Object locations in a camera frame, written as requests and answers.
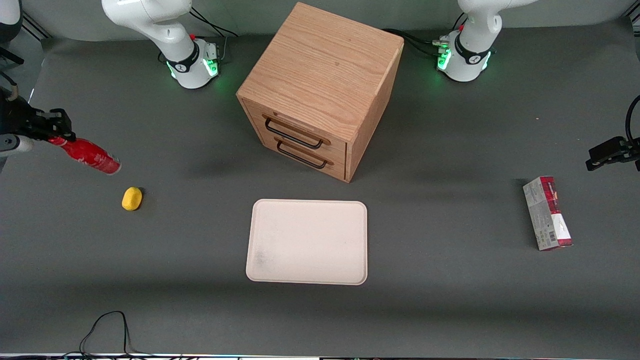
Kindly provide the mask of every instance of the wooden box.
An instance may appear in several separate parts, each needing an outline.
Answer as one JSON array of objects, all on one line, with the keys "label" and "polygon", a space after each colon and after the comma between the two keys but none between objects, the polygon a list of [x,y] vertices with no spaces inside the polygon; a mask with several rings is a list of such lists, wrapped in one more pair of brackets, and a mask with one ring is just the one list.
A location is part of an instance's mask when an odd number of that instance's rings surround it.
[{"label": "wooden box", "polygon": [[348,183],[387,107],[403,44],[298,3],[236,95],[264,146]]}]

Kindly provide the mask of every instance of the red and white box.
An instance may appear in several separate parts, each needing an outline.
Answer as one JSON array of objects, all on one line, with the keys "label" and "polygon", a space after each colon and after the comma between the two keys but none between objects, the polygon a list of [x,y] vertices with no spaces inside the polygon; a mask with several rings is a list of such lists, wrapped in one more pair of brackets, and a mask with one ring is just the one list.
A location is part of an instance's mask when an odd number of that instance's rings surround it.
[{"label": "red and white box", "polygon": [[541,176],[522,187],[527,198],[538,249],[553,250],[573,245],[560,209],[553,176]]}]

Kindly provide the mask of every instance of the red bottle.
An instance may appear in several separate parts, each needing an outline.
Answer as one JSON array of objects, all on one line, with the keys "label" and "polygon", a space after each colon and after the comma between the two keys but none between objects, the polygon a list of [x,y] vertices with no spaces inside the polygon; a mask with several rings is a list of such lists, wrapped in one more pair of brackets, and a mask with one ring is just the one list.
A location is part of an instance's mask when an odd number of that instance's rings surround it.
[{"label": "red bottle", "polygon": [[120,171],[120,160],[89,140],[77,138],[74,142],[68,142],[63,138],[51,138],[49,142],[60,146],[79,163],[89,165],[107,175]]}]

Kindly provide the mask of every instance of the yellow object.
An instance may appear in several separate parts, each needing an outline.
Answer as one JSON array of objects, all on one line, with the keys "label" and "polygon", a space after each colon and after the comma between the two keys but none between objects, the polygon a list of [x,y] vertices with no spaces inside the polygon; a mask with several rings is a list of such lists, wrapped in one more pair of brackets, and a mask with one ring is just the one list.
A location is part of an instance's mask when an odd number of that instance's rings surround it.
[{"label": "yellow object", "polygon": [[140,206],[142,202],[142,191],[132,186],[124,192],[124,196],[122,197],[122,207],[127,211],[134,211]]}]

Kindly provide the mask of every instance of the plastic tray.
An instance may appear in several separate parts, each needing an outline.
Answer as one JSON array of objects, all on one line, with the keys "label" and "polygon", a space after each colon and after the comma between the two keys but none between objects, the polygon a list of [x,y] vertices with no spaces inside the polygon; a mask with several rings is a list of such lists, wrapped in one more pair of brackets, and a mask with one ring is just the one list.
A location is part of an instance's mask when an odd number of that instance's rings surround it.
[{"label": "plastic tray", "polygon": [[366,206],[358,201],[258,200],[246,275],[253,281],[362,284],[367,279]]}]

